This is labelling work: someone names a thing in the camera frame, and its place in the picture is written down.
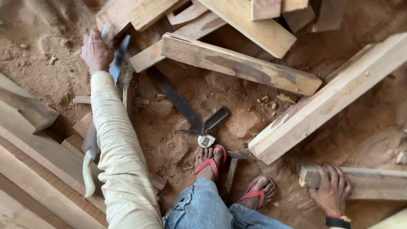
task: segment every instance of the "red flip-flop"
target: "red flip-flop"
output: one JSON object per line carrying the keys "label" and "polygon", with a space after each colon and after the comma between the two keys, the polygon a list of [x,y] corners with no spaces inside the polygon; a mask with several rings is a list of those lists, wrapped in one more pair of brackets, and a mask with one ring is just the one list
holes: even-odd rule
{"label": "red flip-flop", "polygon": [[244,199],[246,199],[246,198],[251,198],[251,197],[257,197],[257,196],[259,196],[259,197],[260,197],[260,202],[258,203],[258,207],[256,208],[256,210],[259,210],[259,208],[260,208],[261,206],[263,206],[263,203],[264,203],[264,196],[265,196],[265,195],[264,195],[264,188],[262,188],[260,191],[257,191],[257,192],[249,192],[249,191],[252,189],[253,186],[255,186],[255,185],[257,184],[258,180],[259,180],[260,178],[262,178],[262,177],[267,178],[267,179],[269,180],[269,183],[272,184],[274,188],[276,187],[276,186],[274,185],[273,180],[272,180],[270,177],[268,177],[268,176],[258,176],[258,177],[256,177],[256,178],[249,184],[249,186],[247,187],[247,189],[246,189],[246,191],[244,192],[244,194],[241,196],[241,198],[240,198],[238,201],[235,202],[235,204],[241,202],[242,200],[244,200]]}
{"label": "red flip-flop", "polygon": [[[226,150],[222,145],[219,144],[213,144],[211,146],[213,148],[213,150],[215,151],[216,148],[220,148],[222,150],[222,159],[221,159],[221,164],[219,166],[219,169],[221,169],[223,167],[223,165],[226,162]],[[216,163],[214,161],[215,156],[213,156],[212,158],[207,159],[206,161],[204,161],[202,164],[200,164],[196,169],[195,169],[195,174],[197,174],[201,169],[203,169],[204,167],[206,167],[207,165],[211,165],[212,166],[212,170],[213,170],[213,174],[215,175],[215,181],[218,179],[219,176],[219,171],[218,168],[216,167]]]}

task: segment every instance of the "flip-flop strap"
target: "flip-flop strap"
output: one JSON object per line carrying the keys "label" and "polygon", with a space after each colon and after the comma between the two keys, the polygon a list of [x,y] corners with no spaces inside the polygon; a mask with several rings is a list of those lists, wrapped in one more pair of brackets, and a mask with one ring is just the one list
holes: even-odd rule
{"label": "flip-flop strap", "polygon": [[251,197],[257,197],[257,196],[260,197],[260,201],[258,202],[258,207],[256,208],[256,210],[259,210],[260,207],[264,203],[264,196],[265,196],[264,195],[264,188],[262,188],[260,191],[257,191],[257,192],[248,192],[248,193],[246,193],[242,198],[240,198],[240,200],[236,201],[236,203],[239,203],[244,199],[251,198]]}
{"label": "flip-flop strap", "polygon": [[207,159],[206,161],[204,161],[202,164],[200,164],[196,169],[195,169],[195,175],[204,167],[206,167],[207,165],[211,165],[212,166],[212,170],[213,170],[213,174],[215,175],[215,181],[218,180],[218,176],[219,176],[219,171],[218,168],[216,167],[216,163],[213,160],[215,157],[212,157],[210,159]]}

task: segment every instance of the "denim pant leg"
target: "denim pant leg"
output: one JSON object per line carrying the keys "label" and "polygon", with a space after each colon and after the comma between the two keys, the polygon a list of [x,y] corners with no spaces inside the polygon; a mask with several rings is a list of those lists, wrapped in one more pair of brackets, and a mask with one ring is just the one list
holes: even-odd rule
{"label": "denim pant leg", "polygon": [[280,221],[242,205],[232,204],[229,211],[234,216],[234,229],[292,229]]}
{"label": "denim pant leg", "polygon": [[199,178],[181,192],[163,224],[165,229],[232,229],[233,215],[219,196],[216,184]]}

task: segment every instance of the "person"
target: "person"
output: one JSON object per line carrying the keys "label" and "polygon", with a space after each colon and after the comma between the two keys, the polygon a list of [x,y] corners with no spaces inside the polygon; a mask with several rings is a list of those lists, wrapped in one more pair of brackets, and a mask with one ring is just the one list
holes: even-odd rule
{"label": "person", "polygon": [[[107,206],[109,228],[125,229],[243,229],[289,226],[262,215],[257,210],[269,203],[275,193],[267,176],[254,179],[236,203],[223,203],[215,181],[224,163],[224,149],[200,149],[196,154],[196,181],[176,199],[172,211],[161,218],[146,160],[126,109],[108,73],[113,52],[97,31],[85,35],[81,58],[91,75],[91,105],[104,170],[99,179]],[[345,199],[351,186],[338,166],[316,165],[321,176],[319,189],[310,189],[315,203],[327,215],[327,225],[350,228],[344,216]]]}

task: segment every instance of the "wooden beam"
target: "wooden beam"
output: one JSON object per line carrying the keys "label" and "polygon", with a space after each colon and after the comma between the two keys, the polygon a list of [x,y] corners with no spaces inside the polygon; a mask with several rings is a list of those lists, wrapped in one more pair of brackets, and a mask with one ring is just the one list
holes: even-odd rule
{"label": "wooden beam", "polygon": [[[197,40],[222,27],[223,25],[226,25],[224,20],[212,12],[207,12],[201,17],[178,29],[174,32],[174,34]],[[162,40],[156,42],[152,46],[130,58],[129,60],[133,65],[134,70],[139,73],[163,61],[165,57],[161,55],[161,45]]]}
{"label": "wooden beam", "polygon": [[63,221],[60,217],[48,210],[20,187],[14,184],[11,180],[0,173],[0,186],[1,191],[18,201],[28,210],[45,220],[56,229],[73,229],[68,223]]}
{"label": "wooden beam", "polygon": [[344,17],[346,0],[322,0],[316,21],[311,26],[313,33],[338,30]]}
{"label": "wooden beam", "polygon": [[161,54],[163,56],[200,68],[302,95],[312,95],[322,83],[312,74],[179,35],[166,33],[162,40]]}
{"label": "wooden beam", "polygon": [[401,229],[407,225],[407,208],[368,229]]}
{"label": "wooden beam", "polygon": [[308,23],[310,23],[315,18],[315,13],[309,5],[305,9],[297,10],[294,12],[288,12],[282,14],[284,20],[287,22],[287,25],[290,27],[293,33],[298,32]]}
{"label": "wooden beam", "polygon": [[137,31],[144,31],[157,22],[179,0],[144,0],[133,7],[127,16]]}
{"label": "wooden beam", "polygon": [[2,228],[56,229],[1,190],[0,200]]}
{"label": "wooden beam", "polygon": [[[348,199],[360,200],[407,200],[407,172],[341,167],[348,176],[352,190]],[[315,166],[303,166],[300,170],[300,185],[319,188],[321,177]]]}
{"label": "wooden beam", "polygon": [[202,5],[198,0],[192,0],[192,5],[183,10],[181,13],[175,15],[174,12],[167,14],[168,21],[174,27],[179,29],[186,23],[198,18],[206,13],[209,9]]}
{"label": "wooden beam", "polygon": [[305,9],[308,6],[308,0],[282,0],[281,12],[291,12],[295,10]]}
{"label": "wooden beam", "polygon": [[278,18],[281,14],[282,0],[251,0],[251,20]]}
{"label": "wooden beam", "polygon": [[28,132],[36,133],[50,127],[58,112],[38,100],[0,73],[0,108]]}
{"label": "wooden beam", "polygon": [[74,103],[86,103],[90,104],[90,96],[80,96],[80,95],[75,95],[74,98]]}
{"label": "wooden beam", "polygon": [[[0,136],[47,168],[78,194],[85,196],[82,161],[55,140],[43,132],[30,134],[11,123],[8,117],[4,117],[2,114],[0,114]],[[96,185],[95,194],[86,199],[97,209],[106,213],[106,204],[101,191],[104,183],[97,177],[93,177],[93,179]]]}
{"label": "wooden beam", "polygon": [[2,145],[0,145],[0,172],[73,228],[106,228]]}
{"label": "wooden beam", "polygon": [[297,40],[274,20],[251,21],[248,0],[199,2],[276,58],[282,58]]}
{"label": "wooden beam", "polygon": [[301,99],[250,143],[250,151],[271,164],[335,114],[355,101],[392,71],[407,61],[407,33],[390,36],[383,43],[370,45],[361,58],[346,62],[336,77],[313,96]]}

